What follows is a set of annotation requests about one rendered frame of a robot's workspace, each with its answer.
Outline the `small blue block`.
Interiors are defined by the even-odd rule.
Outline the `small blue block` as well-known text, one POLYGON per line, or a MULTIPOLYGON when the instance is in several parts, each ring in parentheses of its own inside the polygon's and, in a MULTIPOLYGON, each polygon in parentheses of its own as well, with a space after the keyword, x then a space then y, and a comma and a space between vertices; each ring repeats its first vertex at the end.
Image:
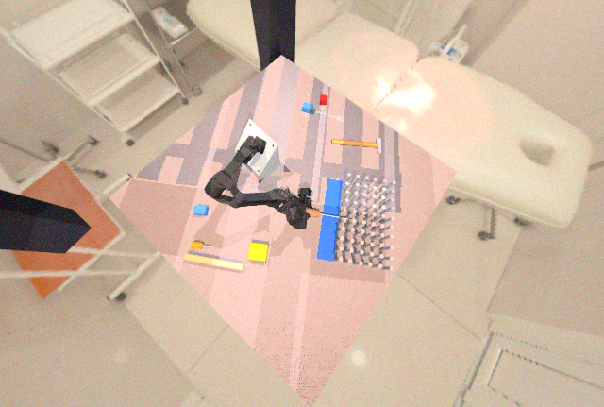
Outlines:
POLYGON ((311 114, 312 109, 313 109, 313 104, 311 104, 311 103, 307 103, 307 102, 304 102, 304 103, 303 103, 303 106, 302 106, 302 111, 303 111, 303 112, 306 112, 306 113, 310 113, 310 114, 311 114))
POLYGON ((196 205, 194 205, 193 214, 194 215, 208 216, 209 215, 209 210, 210 210, 210 208, 207 207, 207 206, 196 206, 196 205))

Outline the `hammer with orange handle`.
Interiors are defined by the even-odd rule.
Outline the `hammer with orange handle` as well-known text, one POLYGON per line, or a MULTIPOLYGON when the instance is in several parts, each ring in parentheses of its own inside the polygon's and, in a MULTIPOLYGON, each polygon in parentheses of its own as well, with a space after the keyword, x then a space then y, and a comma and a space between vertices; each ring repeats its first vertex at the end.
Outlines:
POLYGON ((354 145, 354 146, 377 147, 378 154, 381 154, 381 138, 378 138, 376 143, 360 142, 360 141, 348 141, 348 140, 337 140, 337 139, 332 139, 331 143, 332 144, 343 144, 343 145, 354 145))

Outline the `blue flat strip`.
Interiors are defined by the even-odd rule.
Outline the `blue flat strip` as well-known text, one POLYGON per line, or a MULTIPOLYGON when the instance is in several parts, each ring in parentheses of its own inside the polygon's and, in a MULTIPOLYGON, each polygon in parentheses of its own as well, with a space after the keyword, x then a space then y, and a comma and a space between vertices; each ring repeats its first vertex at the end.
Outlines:
MULTIPOLYGON (((339 216, 343 182, 327 179, 323 214, 339 216)), ((317 259, 334 262, 339 218, 323 215, 317 259)))

